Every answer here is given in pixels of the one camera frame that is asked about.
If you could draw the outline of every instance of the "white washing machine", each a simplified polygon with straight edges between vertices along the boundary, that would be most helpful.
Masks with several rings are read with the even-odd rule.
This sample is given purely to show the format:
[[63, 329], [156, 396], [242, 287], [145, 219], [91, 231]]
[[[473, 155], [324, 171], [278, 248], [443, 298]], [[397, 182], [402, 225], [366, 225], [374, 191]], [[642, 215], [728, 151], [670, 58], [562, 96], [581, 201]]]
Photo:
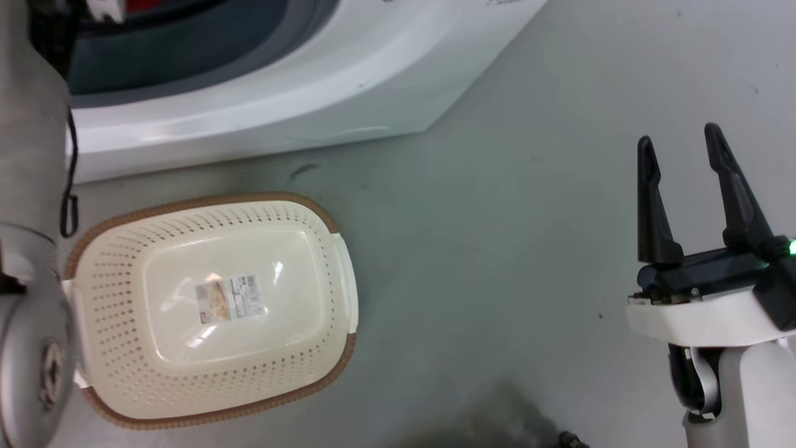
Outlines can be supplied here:
[[82, 182], [429, 128], [546, 0], [127, 0], [69, 85]]

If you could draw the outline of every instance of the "black cable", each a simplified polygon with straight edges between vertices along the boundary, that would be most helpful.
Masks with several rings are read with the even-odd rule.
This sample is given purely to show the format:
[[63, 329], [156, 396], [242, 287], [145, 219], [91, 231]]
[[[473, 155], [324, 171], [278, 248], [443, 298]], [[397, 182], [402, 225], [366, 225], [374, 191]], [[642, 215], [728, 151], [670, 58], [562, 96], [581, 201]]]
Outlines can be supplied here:
[[69, 172], [67, 173], [64, 196], [60, 201], [60, 235], [63, 238], [71, 238], [77, 232], [77, 226], [80, 223], [77, 196], [72, 194], [75, 171], [77, 170], [77, 156], [80, 153], [77, 148], [77, 129], [75, 128], [75, 119], [72, 116], [72, 108], [69, 108], [67, 122], [69, 124], [69, 135], [72, 137], [72, 159], [69, 161]]

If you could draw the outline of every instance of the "gray floor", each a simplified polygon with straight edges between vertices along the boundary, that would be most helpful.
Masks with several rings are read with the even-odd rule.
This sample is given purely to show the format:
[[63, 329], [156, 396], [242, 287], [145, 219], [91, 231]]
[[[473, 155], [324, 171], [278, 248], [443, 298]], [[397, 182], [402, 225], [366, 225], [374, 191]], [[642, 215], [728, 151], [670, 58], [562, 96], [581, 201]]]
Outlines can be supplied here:
[[[136, 433], [75, 395], [53, 446], [411, 445], [505, 391], [596, 448], [684, 446], [665, 345], [631, 335], [624, 316], [638, 269], [635, 144], [645, 133], [656, 142], [688, 252], [721, 244], [708, 120], [724, 126], [772, 226], [786, 232], [796, 212], [782, 206], [794, 186], [784, 174], [796, 153], [783, 148], [794, 133], [766, 107], [786, 116], [794, 106], [738, 62], [780, 69], [755, 45], [739, 45], [738, 60], [688, 53], [704, 15], [687, 2], [648, 2], [654, 12], [635, 18], [636, 2], [622, 3], [551, 1], [420, 136], [81, 186], [83, 230], [202, 195], [313, 198], [349, 243], [361, 323], [344, 375], [308, 399]], [[752, 31], [732, 24], [738, 39]], [[311, 169], [291, 176], [302, 167]]]

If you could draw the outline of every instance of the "laundry basket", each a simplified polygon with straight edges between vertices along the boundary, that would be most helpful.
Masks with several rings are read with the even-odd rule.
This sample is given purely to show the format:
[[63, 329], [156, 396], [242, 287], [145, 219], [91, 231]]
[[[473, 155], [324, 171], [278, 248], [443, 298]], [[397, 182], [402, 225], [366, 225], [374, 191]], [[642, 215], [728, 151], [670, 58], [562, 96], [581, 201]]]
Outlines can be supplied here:
[[353, 352], [348, 250], [301, 196], [203, 198], [113, 218], [80, 241], [66, 278], [82, 351], [75, 382], [126, 428], [288, 403], [332, 383]]

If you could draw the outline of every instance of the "red object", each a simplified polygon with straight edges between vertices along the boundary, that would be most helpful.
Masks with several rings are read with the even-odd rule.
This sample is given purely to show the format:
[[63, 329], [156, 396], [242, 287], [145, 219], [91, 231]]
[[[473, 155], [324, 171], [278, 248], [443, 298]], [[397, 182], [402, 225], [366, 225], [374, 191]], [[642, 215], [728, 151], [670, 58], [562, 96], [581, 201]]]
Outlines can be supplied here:
[[127, 12], [146, 11], [157, 7], [160, 0], [127, 0]]

